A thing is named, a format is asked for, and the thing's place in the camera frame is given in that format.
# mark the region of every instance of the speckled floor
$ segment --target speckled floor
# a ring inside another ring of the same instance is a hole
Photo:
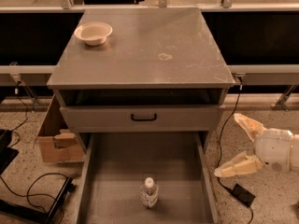
[[[237,112],[252,119],[257,119],[267,128],[287,129],[293,133],[299,133],[299,98],[293,96],[288,102],[290,111],[273,110],[273,104],[279,95],[243,95],[240,98]],[[31,101],[24,99],[31,110]],[[74,184],[80,184],[82,163],[44,163],[41,158],[36,135],[45,117],[50,99],[41,100],[41,105],[36,112],[29,111],[28,120],[16,130],[21,141],[15,146],[19,155],[3,172],[2,177],[7,181],[10,188],[25,195],[30,185],[45,173],[62,173],[74,177]],[[227,109],[223,114],[221,123],[216,132],[213,133],[209,147],[206,151],[206,162],[211,175],[212,187],[215,192],[216,205],[219,212],[220,223],[248,223],[250,211],[247,207],[237,202],[217,182],[213,175],[219,157],[217,146],[217,134],[220,133],[223,122],[233,110],[235,96],[226,99]],[[0,128],[13,129],[25,118],[25,108],[17,99],[7,98],[0,104]],[[246,150],[253,154],[253,146],[245,132],[230,119],[224,129],[222,143],[222,161],[230,160],[234,155]],[[31,190],[31,193],[48,193],[55,196],[59,191],[64,178],[59,175],[46,176],[40,179]],[[222,180],[223,184],[233,188],[235,183],[251,191],[256,198],[252,204],[254,219],[251,223],[299,223],[299,174],[296,172],[276,173],[261,170],[257,174],[231,177]],[[0,199],[12,203],[29,206],[26,198],[16,197],[11,194],[0,181]],[[31,202],[48,209],[52,199],[46,196],[32,197]],[[78,203],[78,192],[75,191],[67,196],[64,203],[64,218],[62,212],[57,212],[53,223],[74,223],[76,206]],[[31,223],[25,220],[8,217],[0,214],[1,223]]]

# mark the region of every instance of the brown box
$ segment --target brown box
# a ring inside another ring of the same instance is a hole
[[[76,136],[67,130],[60,105],[53,96],[47,115],[37,135],[44,162],[80,162],[85,154]]]

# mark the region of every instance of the white bottle cap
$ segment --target white bottle cap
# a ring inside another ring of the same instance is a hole
[[[144,181],[144,185],[148,188],[151,189],[154,185],[154,181],[151,177],[148,177],[145,181]]]

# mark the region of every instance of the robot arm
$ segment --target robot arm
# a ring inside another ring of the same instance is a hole
[[[235,121],[254,142],[255,155],[238,154],[217,168],[215,176],[247,175],[262,167],[273,171],[299,169],[299,135],[287,130],[266,129],[262,123],[241,114],[235,114]]]

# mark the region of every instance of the drawer handle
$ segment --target drawer handle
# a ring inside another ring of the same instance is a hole
[[[138,119],[135,117],[134,114],[131,115],[131,120],[132,121],[137,121],[137,122],[144,122],[144,121],[155,121],[157,119],[157,114],[153,114],[153,118],[149,119]]]

